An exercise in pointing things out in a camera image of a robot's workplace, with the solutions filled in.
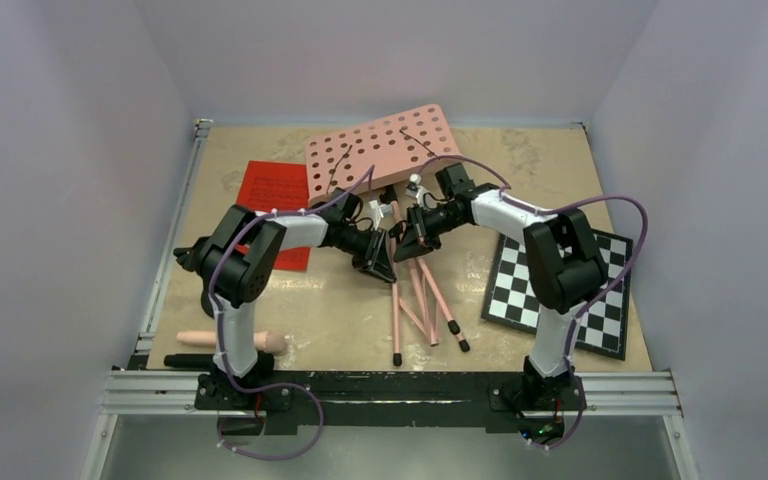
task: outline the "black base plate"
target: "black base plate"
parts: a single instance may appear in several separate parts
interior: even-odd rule
[[[196,409],[254,408],[256,396],[240,394],[227,379],[216,377],[217,372],[199,376]],[[519,372],[275,371],[258,383],[294,383],[309,388],[322,403],[326,425],[479,427],[488,433],[512,433],[518,431],[516,419],[499,394],[515,392],[521,379]],[[284,390],[279,387],[264,392],[261,410],[267,412],[266,434],[293,435],[299,425],[319,423],[316,406],[308,395],[298,389],[287,389],[284,394]],[[578,410],[580,398],[572,388],[565,389],[561,399],[562,410]],[[554,400],[547,399],[528,410],[554,409]]]

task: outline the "black mount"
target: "black mount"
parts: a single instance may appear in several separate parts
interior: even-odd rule
[[[331,198],[334,199],[343,192],[344,190],[337,188]],[[353,224],[352,215],[362,203],[360,197],[350,193],[319,213],[319,216],[328,222],[328,231],[320,246],[335,247],[346,252],[352,256],[352,267],[355,270],[387,283],[394,283],[396,273],[387,252],[386,232],[381,228],[360,230]]]

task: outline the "metal frame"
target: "metal frame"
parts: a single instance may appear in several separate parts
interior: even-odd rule
[[[212,125],[213,121],[209,119],[198,119],[195,122],[189,165],[146,305],[141,331],[135,346],[136,354],[148,354],[151,350],[154,333],[157,330],[156,319],[166,296],[173,261],[172,249],[178,239],[184,214],[189,206],[191,186],[198,175],[204,146]],[[84,461],[81,480],[101,478],[120,415],[218,416],[221,414],[222,416],[254,417],[254,412],[251,411],[220,412],[194,409],[192,404],[197,393],[198,375],[198,372],[169,370],[111,372]],[[682,480],[700,478],[686,439],[681,404],[670,372],[580,373],[579,375],[587,392],[588,410],[585,415],[662,417]],[[545,415],[548,412],[524,413]]]
[[[193,129],[193,148],[190,151],[190,160],[187,163],[187,172],[184,176],[184,184],[178,193],[178,200],[175,203],[175,211],[172,217],[172,226],[166,235],[166,243],[163,246],[163,254],[160,257],[160,265],[157,267],[157,273],[154,277],[151,295],[149,296],[146,312],[143,317],[140,336],[137,340],[136,350],[145,351],[151,349],[151,341],[154,339],[154,332],[157,331],[157,322],[160,315],[160,309],[163,307],[163,300],[166,298],[166,287],[169,284],[169,272],[173,266],[174,259],[172,250],[175,248],[175,242],[181,233],[184,215],[190,205],[192,197],[192,185],[198,176],[198,170],[201,166],[201,158],[204,154],[204,146],[207,144],[207,137],[210,134],[210,128],[213,126],[213,120],[208,118],[199,118],[195,121]]]
[[[664,427],[670,439],[670,447],[682,480],[699,480],[699,466],[687,441],[682,417],[664,417]]]

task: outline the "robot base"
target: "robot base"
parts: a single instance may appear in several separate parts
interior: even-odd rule
[[[257,388],[271,382],[266,381],[275,370],[275,358],[272,354],[258,352],[257,363],[244,377],[236,377],[238,385],[245,388]],[[225,372],[211,361],[209,372],[199,375],[198,393],[193,406],[196,410],[254,410],[257,406],[258,394],[238,392],[228,381]],[[292,392],[286,389],[271,389],[262,396],[259,408],[262,410],[288,410],[291,405]]]

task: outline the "white clip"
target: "white clip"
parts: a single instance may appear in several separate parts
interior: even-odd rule
[[[393,206],[389,203],[380,204],[378,200],[370,200],[369,208],[372,210],[372,228],[378,228],[381,220],[393,214]]]
[[[431,205],[426,200],[430,194],[431,194],[430,190],[423,187],[422,185],[419,185],[419,187],[416,190],[416,203],[418,203],[419,206],[422,208],[431,208]]]

